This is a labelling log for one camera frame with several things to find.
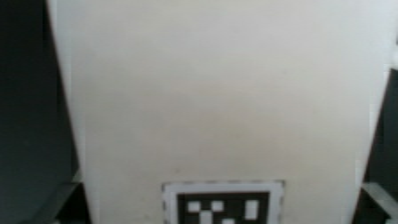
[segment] black surface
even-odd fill
[[[357,203],[357,215],[351,224],[385,224],[389,215],[374,203],[367,193],[360,192]]]
[[[398,201],[398,72],[390,72],[366,182],[376,182]]]
[[[33,217],[76,171],[44,2],[0,1],[0,223]]]
[[[398,72],[390,71],[364,182],[378,183],[398,201]],[[360,192],[353,224],[383,224],[387,214]]]

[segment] white panel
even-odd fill
[[[350,223],[396,6],[396,0],[56,1],[95,224],[161,223],[165,182],[273,179],[286,180],[280,224]]]

